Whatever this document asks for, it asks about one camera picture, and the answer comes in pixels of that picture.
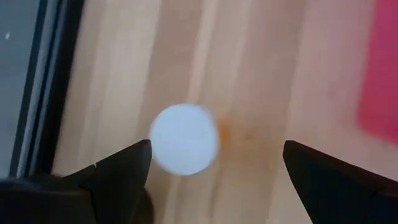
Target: black plastic object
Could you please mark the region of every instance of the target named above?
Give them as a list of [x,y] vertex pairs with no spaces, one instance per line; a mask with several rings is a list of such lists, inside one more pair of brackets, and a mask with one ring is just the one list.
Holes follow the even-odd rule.
[[283,157],[314,224],[398,223],[398,182],[295,141]]
[[0,223],[149,224],[144,185],[151,159],[150,141],[143,140],[64,178],[0,182]]

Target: wooden surface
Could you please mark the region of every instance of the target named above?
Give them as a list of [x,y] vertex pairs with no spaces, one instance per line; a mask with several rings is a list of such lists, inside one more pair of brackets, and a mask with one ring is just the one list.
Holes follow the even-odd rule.
[[373,0],[86,0],[53,172],[136,141],[165,107],[228,130],[215,163],[152,163],[156,223],[310,223],[281,154],[294,139],[397,179],[398,150],[355,121]]

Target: white ball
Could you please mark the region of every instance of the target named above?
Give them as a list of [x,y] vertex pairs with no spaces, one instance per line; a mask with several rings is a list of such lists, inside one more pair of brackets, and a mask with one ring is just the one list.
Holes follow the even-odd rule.
[[218,152],[218,130],[212,115],[193,104],[163,110],[152,122],[149,139],[155,161],[176,175],[202,171]]

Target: pink surface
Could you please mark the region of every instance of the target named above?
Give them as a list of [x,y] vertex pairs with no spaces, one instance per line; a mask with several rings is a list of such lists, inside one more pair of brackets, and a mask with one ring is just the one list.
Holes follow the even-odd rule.
[[377,0],[359,121],[398,144],[398,0]]

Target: wooden table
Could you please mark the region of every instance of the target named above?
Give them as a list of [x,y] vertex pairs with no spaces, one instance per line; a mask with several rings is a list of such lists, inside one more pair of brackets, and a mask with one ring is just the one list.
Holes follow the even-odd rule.
[[190,177],[153,163],[157,223],[310,223],[286,139],[398,180],[396,147],[355,118],[373,0],[86,1],[54,173],[146,138],[169,105],[199,103],[226,144]]

